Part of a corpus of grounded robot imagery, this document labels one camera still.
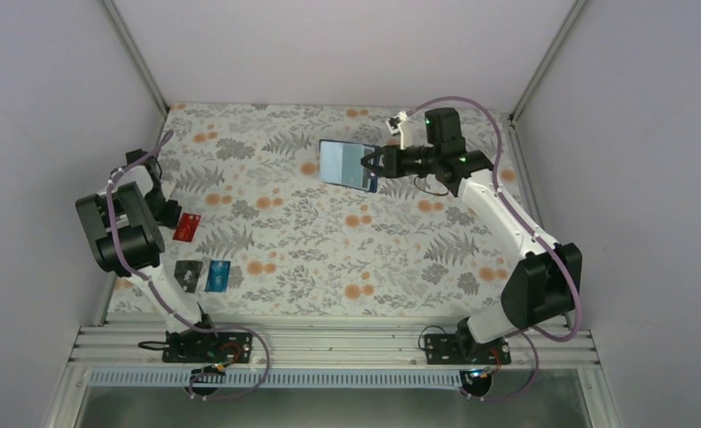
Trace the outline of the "red credit card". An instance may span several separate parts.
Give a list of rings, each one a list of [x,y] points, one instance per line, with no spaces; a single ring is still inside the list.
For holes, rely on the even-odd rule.
[[[173,234],[174,241],[191,243],[200,225],[202,216],[199,214],[183,213]]]

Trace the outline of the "blue leather card holder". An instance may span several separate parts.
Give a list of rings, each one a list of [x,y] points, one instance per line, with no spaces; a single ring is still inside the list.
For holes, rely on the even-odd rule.
[[[375,146],[331,139],[319,141],[319,179],[367,193],[376,193],[378,178],[361,164],[361,159],[373,154]]]

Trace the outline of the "black credit card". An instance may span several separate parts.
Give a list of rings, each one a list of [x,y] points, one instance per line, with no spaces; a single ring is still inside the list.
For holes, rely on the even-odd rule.
[[[202,272],[200,260],[178,260],[174,267],[174,277],[181,289],[187,293],[195,293]]]

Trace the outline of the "blue credit card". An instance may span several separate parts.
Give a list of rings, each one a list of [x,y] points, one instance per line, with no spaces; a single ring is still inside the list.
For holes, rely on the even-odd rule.
[[[227,290],[231,262],[212,260],[209,264],[205,292],[223,293]]]

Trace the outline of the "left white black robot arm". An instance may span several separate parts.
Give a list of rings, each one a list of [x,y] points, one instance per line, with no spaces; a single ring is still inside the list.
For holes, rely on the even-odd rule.
[[[167,267],[162,261],[162,228],[182,226],[190,217],[165,194],[154,154],[136,149],[126,161],[103,190],[76,200],[75,208],[99,268],[138,287],[164,317],[168,345],[180,347],[213,327],[189,294],[202,262],[184,259]]]

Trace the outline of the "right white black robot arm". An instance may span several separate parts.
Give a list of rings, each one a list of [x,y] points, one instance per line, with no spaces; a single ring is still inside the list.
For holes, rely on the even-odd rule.
[[[460,346],[483,348],[527,329],[538,330],[544,321],[572,312],[572,330],[556,338],[570,341],[581,326],[580,249],[560,243],[516,204],[501,184],[496,160],[467,150],[455,109],[425,112],[425,146],[410,144],[409,119],[406,111],[387,119],[399,144],[374,149],[361,158],[361,165],[373,177],[434,177],[480,217],[500,241],[504,255],[515,262],[499,301],[458,323]]]

